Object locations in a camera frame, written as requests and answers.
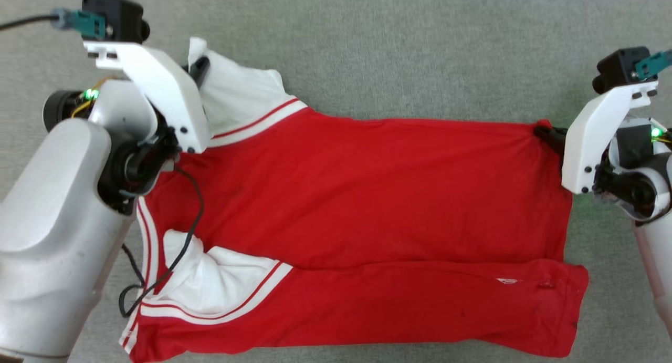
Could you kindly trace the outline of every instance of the wire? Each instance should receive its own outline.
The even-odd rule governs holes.
[[[22,25],[29,25],[31,23],[37,23],[37,22],[43,22],[43,21],[49,21],[49,20],[58,20],[60,16],[58,15],[36,15],[36,16],[29,16],[27,18],[23,19],[17,19],[10,21],[8,23],[4,23],[0,25],[0,30],[7,30],[10,28],[14,28],[17,26],[22,26]]]
[[[115,77],[115,76],[107,76],[107,77],[105,77],[105,78],[99,80],[98,83],[96,83],[96,85],[95,85],[94,87],[91,87],[91,90],[96,90],[96,89],[98,89],[100,86],[103,86],[103,83],[105,83],[105,82],[108,81],[108,80],[112,80],[112,79],[117,79],[117,77]]]
[[[82,109],[85,109],[86,107],[89,107],[89,105],[91,105],[91,100],[87,100],[86,102],[80,104],[79,107],[77,107],[77,108],[72,112],[72,114],[70,115],[70,118],[74,119],[75,116],[77,116],[77,114],[78,114]]]
[[[198,215],[196,215],[196,219],[194,220],[194,224],[192,224],[191,229],[189,229],[189,232],[187,233],[187,237],[185,237],[185,239],[184,239],[184,245],[182,246],[182,250],[180,250],[180,253],[177,254],[177,257],[175,258],[173,263],[171,263],[170,267],[168,267],[168,270],[165,273],[163,273],[163,275],[161,275],[161,277],[159,277],[159,279],[156,280],[156,282],[154,282],[154,284],[152,284],[147,289],[142,291],[142,294],[140,294],[140,296],[138,296],[138,298],[135,300],[133,305],[128,310],[126,310],[125,307],[124,307],[125,296],[132,289],[144,288],[144,285],[132,284],[132,285],[124,288],[123,291],[121,291],[121,293],[119,294],[119,312],[122,314],[122,317],[124,317],[124,318],[130,317],[130,315],[132,315],[135,308],[137,308],[140,305],[140,303],[142,303],[142,300],[145,298],[145,296],[147,296],[149,293],[151,293],[154,290],[154,288],[156,288],[159,284],[163,283],[166,279],[168,279],[168,276],[173,273],[173,270],[175,270],[175,267],[177,267],[177,264],[180,262],[180,260],[182,260],[182,257],[187,252],[187,249],[189,248],[189,244],[192,241],[192,237],[194,236],[196,226],[198,225],[198,222],[201,220],[201,217],[203,216],[203,212],[205,211],[205,202],[203,200],[203,195],[201,194],[201,189],[199,188],[198,183],[196,183],[196,180],[194,179],[194,177],[191,176],[191,174],[189,174],[188,172],[180,169],[180,167],[175,166],[175,168],[173,170],[175,170],[179,174],[182,174],[182,176],[185,176],[187,179],[189,179],[190,182],[192,182],[192,186],[194,186],[194,190],[196,191],[196,195],[197,195],[198,201],[200,203],[200,209],[198,211]],[[138,265],[135,263],[135,260],[133,260],[132,255],[130,255],[130,254],[127,254],[127,255],[128,255],[128,258],[131,260],[131,265],[132,266],[134,265],[135,267],[137,267]]]
[[[144,277],[142,277],[142,272],[140,272],[140,269],[138,268],[138,264],[135,263],[135,258],[133,257],[133,253],[130,252],[130,249],[128,248],[128,246],[125,245],[125,243],[122,244],[122,250],[127,255],[128,260],[130,260],[130,267],[133,268],[133,272],[135,272],[136,277],[138,278],[138,280],[140,280],[141,288],[144,288],[144,286],[146,285],[145,282],[144,282]]]

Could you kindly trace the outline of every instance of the floor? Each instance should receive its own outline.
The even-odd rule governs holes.
[[[0,20],[77,8],[81,0],[0,0]],[[595,64],[620,47],[669,49],[669,0],[136,0],[152,28],[147,44],[178,62],[189,37],[248,66],[275,68],[286,88],[319,111],[360,119],[430,117],[568,126],[595,97]],[[103,76],[80,38],[46,25],[0,35],[0,195],[45,136],[41,107],[59,88]],[[642,115],[672,125],[672,73]],[[591,274],[579,332],[566,361],[662,362],[672,344],[652,296],[629,221],[577,197],[566,260]],[[139,251],[136,227],[127,243]],[[127,361],[117,295],[134,276],[120,256],[73,362]],[[547,362],[479,341],[457,344],[255,349],[187,354],[173,362]]]

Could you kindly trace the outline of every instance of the metal arm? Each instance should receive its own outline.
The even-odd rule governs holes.
[[[182,148],[200,153],[211,138],[197,87],[207,58],[187,73],[143,47],[149,27],[138,4],[82,0],[82,8],[107,20],[104,40],[85,41],[89,57],[130,81],[106,81],[94,106],[76,115],[81,90],[58,91],[45,104],[50,133],[0,209],[2,363],[67,361],[134,220],[136,197]]]
[[[614,52],[597,65],[593,88],[601,95],[569,129],[535,132],[562,155],[564,188],[593,192],[633,220],[656,310],[672,338],[672,132],[655,119],[629,116],[650,105],[667,64],[646,47]]]

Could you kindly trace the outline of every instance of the white trim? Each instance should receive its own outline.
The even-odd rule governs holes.
[[[192,323],[194,325],[218,325],[221,323],[226,323],[249,313],[259,304],[261,304],[261,302],[266,298],[266,296],[268,296],[271,293],[271,291],[273,291],[273,289],[276,288],[276,286],[278,286],[279,282],[282,279],[284,279],[284,277],[287,274],[289,274],[290,270],[292,270],[292,266],[286,263],[280,263],[275,272],[273,272],[273,274],[270,277],[268,277],[268,280],[266,280],[266,282],[257,289],[257,293],[255,293],[252,298],[246,299],[247,304],[245,304],[242,308],[236,310],[235,312],[226,315],[225,317],[216,318],[218,317],[217,315],[197,315],[198,317],[203,318],[192,317],[191,315],[185,313],[185,310],[183,310],[181,305],[175,302],[168,302],[168,301],[149,300],[146,302],[147,304],[152,303],[156,305],[158,304],[167,305],[168,303],[170,303],[171,306],[160,306],[160,307],[142,306],[140,312],[143,316],[147,317],[180,318],[181,320],[184,320],[188,323]]]
[[[144,200],[144,197],[138,199],[138,205],[142,210],[142,215],[144,215],[144,221],[147,224],[147,234],[149,235],[149,250],[151,256],[149,257],[149,275],[145,277],[144,281],[147,284],[154,283],[156,280],[156,273],[159,269],[159,236],[156,233],[156,225],[154,224],[154,219],[152,219],[152,214],[149,212],[147,203]]]
[[[158,246],[156,243],[154,243],[154,249],[152,249],[151,242],[149,238],[151,238],[152,232],[154,236],[156,236],[156,226],[154,225],[154,220],[151,219],[151,214],[149,213],[149,209],[147,208],[147,204],[144,201],[144,198],[139,198],[138,204],[137,204],[137,212],[136,216],[138,219],[138,223],[140,225],[140,232],[142,236],[142,271],[141,274],[144,275],[147,272],[147,265],[152,263],[156,263],[158,265],[158,257],[156,257],[156,254],[152,254],[153,257],[149,256],[149,252],[158,249]],[[156,270],[154,269],[154,274],[152,274],[151,271],[149,271],[148,277],[145,277],[144,281],[145,283],[149,284],[149,277],[156,277]],[[136,299],[140,297],[142,292],[144,291],[144,288],[138,289],[138,294],[136,295]],[[138,325],[135,323],[136,318],[138,317],[138,311],[139,311],[139,306],[133,310],[133,313],[131,313],[130,317],[128,318],[127,326],[125,327],[124,331],[122,332],[122,336],[119,339],[119,344],[124,348],[124,350],[130,354],[132,351],[133,347],[135,346],[136,342],[138,341]],[[124,346],[125,340],[128,338],[128,343]]]
[[[249,128],[250,126],[252,126],[252,124],[256,123],[260,119],[263,119],[269,113],[272,113],[274,111],[278,112],[280,109],[282,109],[284,107],[287,107],[288,105],[283,106],[286,103],[289,103],[289,102],[293,103],[293,102],[297,102],[297,101],[300,101],[300,100],[293,95],[287,95],[286,98],[278,99],[278,101],[276,103],[277,105],[275,107],[270,108],[270,111],[266,111],[266,112],[262,113],[261,116],[258,116],[255,119],[250,120],[248,118],[248,119],[245,119],[245,120],[242,120],[242,121],[238,121],[237,123],[228,124],[225,129],[216,129],[212,133],[211,140],[215,140],[215,139],[218,138],[217,136],[221,136],[223,134],[228,135],[228,133],[231,133],[232,131],[237,131],[238,129],[243,130],[245,128]]]
[[[229,145],[230,143],[243,141],[254,135],[262,133],[262,131],[265,131],[266,129],[270,128],[271,126],[273,126],[273,124],[278,123],[278,121],[281,121],[284,118],[290,116],[291,114],[301,111],[302,109],[305,109],[307,107],[308,106],[306,105],[306,103],[302,102],[301,100],[296,100],[296,102],[292,102],[286,105],[285,107],[282,107],[278,111],[275,111],[270,116],[266,117],[266,119],[250,126],[249,128],[242,129],[241,131],[237,131],[235,133],[231,133],[230,135],[223,136],[220,138],[213,138],[209,142],[209,147],[213,148],[216,146]]]

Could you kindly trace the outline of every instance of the red jersey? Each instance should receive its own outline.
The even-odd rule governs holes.
[[[533,125],[324,116],[276,71],[202,54],[215,136],[178,165],[205,213],[133,313],[131,360],[471,338],[569,354],[588,276],[562,262],[572,196]],[[172,172],[139,200],[148,284],[199,209]]]

